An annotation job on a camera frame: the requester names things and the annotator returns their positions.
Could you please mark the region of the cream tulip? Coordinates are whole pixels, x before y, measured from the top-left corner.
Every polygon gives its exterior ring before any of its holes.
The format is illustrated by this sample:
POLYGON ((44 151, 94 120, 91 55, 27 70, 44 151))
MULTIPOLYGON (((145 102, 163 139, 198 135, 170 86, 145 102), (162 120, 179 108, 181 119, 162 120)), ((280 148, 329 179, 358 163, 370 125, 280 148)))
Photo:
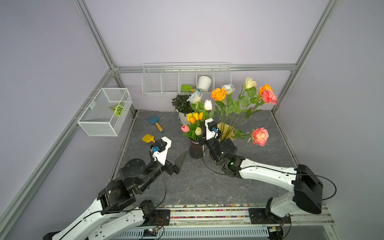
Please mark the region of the cream tulip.
POLYGON ((202 131, 202 129, 201 129, 200 127, 197 127, 197 128, 195 129, 195 134, 196 134, 196 136, 201 136, 202 133, 203 133, 203 131, 202 131))

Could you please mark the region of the pink tulip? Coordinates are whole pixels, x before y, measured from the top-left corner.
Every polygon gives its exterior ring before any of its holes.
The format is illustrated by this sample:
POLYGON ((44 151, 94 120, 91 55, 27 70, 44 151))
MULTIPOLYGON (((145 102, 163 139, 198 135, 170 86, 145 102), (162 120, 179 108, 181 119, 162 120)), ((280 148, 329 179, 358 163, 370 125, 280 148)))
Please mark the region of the pink tulip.
POLYGON ((183 125, 181 127, 182 132, 184 133, 184 136, 193 138, 195 134, 195 130, 190 125, 183 125))

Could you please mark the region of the orange rose short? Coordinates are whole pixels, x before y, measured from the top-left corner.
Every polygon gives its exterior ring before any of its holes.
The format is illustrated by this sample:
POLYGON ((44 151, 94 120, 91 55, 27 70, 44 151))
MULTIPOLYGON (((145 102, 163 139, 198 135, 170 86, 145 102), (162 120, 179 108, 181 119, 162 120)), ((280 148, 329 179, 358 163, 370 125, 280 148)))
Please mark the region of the orange rose short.
POLYGON ((221 89, 217 88, 212 92, 212 99, 216 103, 216 112, 222 125, 225 124, 225 117, 226 117, 226 102, 225 102, 226 95, 227 95, 227 92, 224 88, 221 88, 221 89))

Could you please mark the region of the white rose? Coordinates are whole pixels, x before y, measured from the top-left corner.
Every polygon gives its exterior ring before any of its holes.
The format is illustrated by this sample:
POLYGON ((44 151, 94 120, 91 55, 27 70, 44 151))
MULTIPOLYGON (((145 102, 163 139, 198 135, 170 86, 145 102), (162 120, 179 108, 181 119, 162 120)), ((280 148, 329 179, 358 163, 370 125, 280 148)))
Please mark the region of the white rose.
POLYGON ((226 95, 231 95, 235 91, 235 86, 233 84, 227 84, 222 86, 222 90, 226 92, 226 95))

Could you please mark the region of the pink rose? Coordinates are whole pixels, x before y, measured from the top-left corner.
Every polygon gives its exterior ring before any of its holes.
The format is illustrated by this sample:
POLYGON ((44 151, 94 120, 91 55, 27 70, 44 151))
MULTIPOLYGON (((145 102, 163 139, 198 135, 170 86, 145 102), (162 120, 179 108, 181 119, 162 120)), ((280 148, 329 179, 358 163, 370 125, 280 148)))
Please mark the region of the pink rose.
POLYGON ((278 97, 272 89, 266 88, 258 91, 255 87, 245 90, 245 93, 239 96, 238 102, 241 107, 241 114, 237 126, 244 123, 252 115, 260 112, 261 106, 266 104, 273 104, 274 106, 278 103, 278 97))
POLYGON ((248 139, 248 142, 252 142, 254 146, 265 146, 269 138, 269 133, 265 128, 255 129, 247 133, 237 129, 234 138, 248 139))

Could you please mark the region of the cream rose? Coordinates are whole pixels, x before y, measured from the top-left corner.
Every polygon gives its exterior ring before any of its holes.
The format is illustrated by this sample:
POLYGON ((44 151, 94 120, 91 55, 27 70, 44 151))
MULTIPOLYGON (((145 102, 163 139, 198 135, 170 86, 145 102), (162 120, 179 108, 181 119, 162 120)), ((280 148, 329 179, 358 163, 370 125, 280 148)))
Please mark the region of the cream rose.
POLYGON ((246 114, 251 105, 250 98, 256 95, 257 83, 252 78, 246 78, 242 85, 242 90, 239 93, 238 99, 233 103, 234 116, 231 121, 232 129, 238 125, 238 121, 243 114, 246 114))

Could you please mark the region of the orange rose tall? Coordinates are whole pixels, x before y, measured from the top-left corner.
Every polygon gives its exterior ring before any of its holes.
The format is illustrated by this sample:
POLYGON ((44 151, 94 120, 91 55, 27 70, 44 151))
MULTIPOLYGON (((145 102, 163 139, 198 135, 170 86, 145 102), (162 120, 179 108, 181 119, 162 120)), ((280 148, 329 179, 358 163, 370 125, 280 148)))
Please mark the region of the orange rose tall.
POLYGON ((270 90, 270 91, 273 92, 272 87, 270 85, 268 85, 268 84, 265 84, 263 87, 260 88, 260 91, 259 91, 260 96, 263 95, 265 90, 270 90))

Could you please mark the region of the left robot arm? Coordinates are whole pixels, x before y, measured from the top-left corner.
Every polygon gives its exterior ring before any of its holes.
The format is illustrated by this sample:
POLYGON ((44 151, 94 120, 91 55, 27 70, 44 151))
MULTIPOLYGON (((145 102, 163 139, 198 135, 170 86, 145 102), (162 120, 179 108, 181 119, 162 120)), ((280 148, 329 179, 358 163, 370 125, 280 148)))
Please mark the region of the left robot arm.
POLYGON ((119 170, 120 177, 111 181, 91 206, 62 231, 47 233, 45 240, 108 240, 128 229, 164 226, 169 210, 158 210, 151 200, 132 208, 136 195, 142 194, 158 177, 178 174, 188 155, 185 151, 174 164, 161 163, 166 152, 151 153, 151 162, 132 159, 119 170))

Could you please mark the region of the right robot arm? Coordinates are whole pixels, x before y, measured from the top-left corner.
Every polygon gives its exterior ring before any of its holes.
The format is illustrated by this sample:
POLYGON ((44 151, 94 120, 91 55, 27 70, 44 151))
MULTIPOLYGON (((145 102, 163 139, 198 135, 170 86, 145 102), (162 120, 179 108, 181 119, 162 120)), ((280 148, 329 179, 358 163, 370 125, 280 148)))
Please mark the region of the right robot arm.
POLYGON ((223 166, 220 175, 261 181, 287 190, 279 197, 268 199, 264 215, 269 221, 296 211, 321 214, 324 185, 308 166, 285 168, 257 163, 237 155, 233 142, 230 139, 219 141, 216 133, 209 133, 200 142, 207 146, 210 157, 223 166))

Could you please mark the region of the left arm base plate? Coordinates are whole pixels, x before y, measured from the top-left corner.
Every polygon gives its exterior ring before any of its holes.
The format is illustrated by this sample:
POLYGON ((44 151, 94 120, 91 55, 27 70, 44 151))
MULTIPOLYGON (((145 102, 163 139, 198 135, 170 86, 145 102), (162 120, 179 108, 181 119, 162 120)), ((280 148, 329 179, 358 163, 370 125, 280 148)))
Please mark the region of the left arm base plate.
POLYGON ((143 210, 144 223, 142 226, 168 226, 170 224, 171 211, 168 209, 161 210, 143 210))

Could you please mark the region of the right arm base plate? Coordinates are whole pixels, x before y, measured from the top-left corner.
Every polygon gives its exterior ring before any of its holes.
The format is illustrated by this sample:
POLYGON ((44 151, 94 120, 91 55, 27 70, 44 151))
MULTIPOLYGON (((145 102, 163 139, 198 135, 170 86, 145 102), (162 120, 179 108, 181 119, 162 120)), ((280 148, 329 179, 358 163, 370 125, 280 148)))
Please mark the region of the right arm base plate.
POLYGON ((249 216, 252 225, 266 225, 266 224, 275 224, 283 225, 290 224, 291 218, 288 216, 278 217, 270 212, 266 213, 266 209, 262 208, 250 208, 249 216))

